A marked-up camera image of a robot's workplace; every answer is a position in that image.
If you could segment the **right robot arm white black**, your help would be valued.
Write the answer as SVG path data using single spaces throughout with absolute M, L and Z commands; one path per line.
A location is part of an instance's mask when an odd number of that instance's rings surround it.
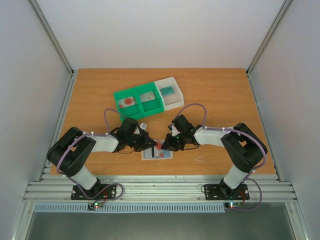
M 161 146 L 163 150 L 183 151 L 185 145 L 212 145 L 226 150 L 232 166 L 217 187 L 223 200 L 234 197 L 243 181 L 267 161 L 267 147 L 244 123 L 227 128 L 193 126 L 184 115 L 179 115 L 168 128 L 170 133 Z

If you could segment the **card with red circles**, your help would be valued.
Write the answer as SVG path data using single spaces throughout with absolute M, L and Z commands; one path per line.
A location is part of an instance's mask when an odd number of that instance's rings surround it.
M 173 153 L 169 150 L 162 149 L 163 143 L 163 140 L 156 141 L 156 146 L 154 147 L 154 157 L 156 159 L 172 159 Z

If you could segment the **beige card holder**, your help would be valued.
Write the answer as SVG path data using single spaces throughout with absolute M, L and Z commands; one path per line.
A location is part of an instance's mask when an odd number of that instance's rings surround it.
M 166 160 L 173 158 L 173 152 L 169 150 L 161 149 L 164 141 L 163 140 L 156 140 L 156 145 L 144 150 L 141 154 L 142 160 Z

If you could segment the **white card magnetic stripe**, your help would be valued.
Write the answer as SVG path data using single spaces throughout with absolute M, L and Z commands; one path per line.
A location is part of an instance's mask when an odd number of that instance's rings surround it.
M 155 158 L 155 152 L 153 148 L 149 148 L 147 150 L 144 150 L 142 153 L 142 159 L 143 160 L 152 160 Z

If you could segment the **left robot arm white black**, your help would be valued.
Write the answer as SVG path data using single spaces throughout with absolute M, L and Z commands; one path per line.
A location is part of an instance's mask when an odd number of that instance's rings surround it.
M 119 127 L 98 134 L 71 127 L 47 152 L 46 159 L 78 185 L 85 196 L 96 199 L 101 193 L 99 180 L 86 167 L 91 153 L 119 153 L 126 147 L 134 152 L 148 150 L 157 143 L 137 120 L 127 117 Z

